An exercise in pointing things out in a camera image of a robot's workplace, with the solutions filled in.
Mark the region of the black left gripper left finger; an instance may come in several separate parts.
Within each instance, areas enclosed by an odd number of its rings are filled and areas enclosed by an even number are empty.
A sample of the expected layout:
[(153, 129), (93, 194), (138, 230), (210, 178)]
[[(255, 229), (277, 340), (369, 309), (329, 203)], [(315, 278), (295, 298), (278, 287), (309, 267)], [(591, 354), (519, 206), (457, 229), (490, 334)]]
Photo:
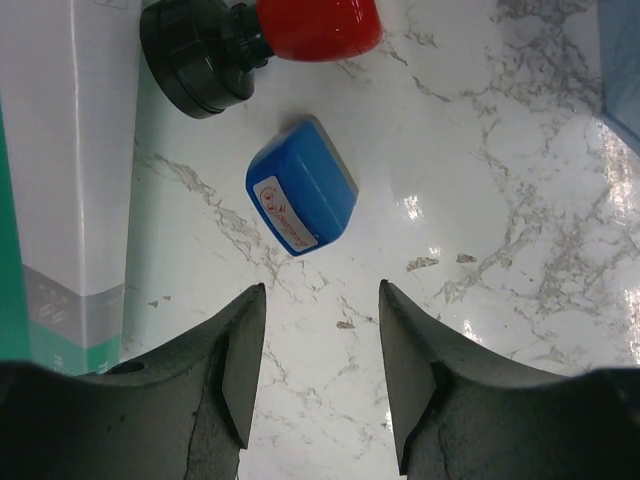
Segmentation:
[(1, 366), (5, 479), (233, 479), (248, 446), (265, 288), (103, 374)]

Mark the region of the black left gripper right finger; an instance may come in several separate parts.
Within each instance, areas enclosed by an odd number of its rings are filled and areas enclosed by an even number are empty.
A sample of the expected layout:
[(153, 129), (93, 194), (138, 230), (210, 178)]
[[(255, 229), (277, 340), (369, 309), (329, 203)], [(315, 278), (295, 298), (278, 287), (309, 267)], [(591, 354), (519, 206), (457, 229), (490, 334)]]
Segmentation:
[(379, 329), (399, 472), (409, 479), (635, 479), (639, 372), (561, 376), (449, 328), (397, 286)]

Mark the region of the blue rectangular stamp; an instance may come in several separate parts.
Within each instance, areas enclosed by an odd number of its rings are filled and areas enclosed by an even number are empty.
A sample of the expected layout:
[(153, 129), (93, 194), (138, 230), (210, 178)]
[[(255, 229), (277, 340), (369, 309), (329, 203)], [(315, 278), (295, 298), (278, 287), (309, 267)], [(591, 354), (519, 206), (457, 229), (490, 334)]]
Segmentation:
[(326, 129), (313, 115), (297, 119), (256, 153), (245, 188), (269, 230), (294, 257), (340, 238), (359, 195)]

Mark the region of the red black round stamp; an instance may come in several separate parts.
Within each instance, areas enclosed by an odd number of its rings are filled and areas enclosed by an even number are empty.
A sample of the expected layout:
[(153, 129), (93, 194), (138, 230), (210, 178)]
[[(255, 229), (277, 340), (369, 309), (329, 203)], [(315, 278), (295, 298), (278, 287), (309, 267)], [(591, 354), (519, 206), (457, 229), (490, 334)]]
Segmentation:
[(157, 1), (142, 10), (139, 36), (167, 99), (205, 119), (247, 101), (270, 58), (350, 59), (374, 49), (383, 26), (373, 1)]

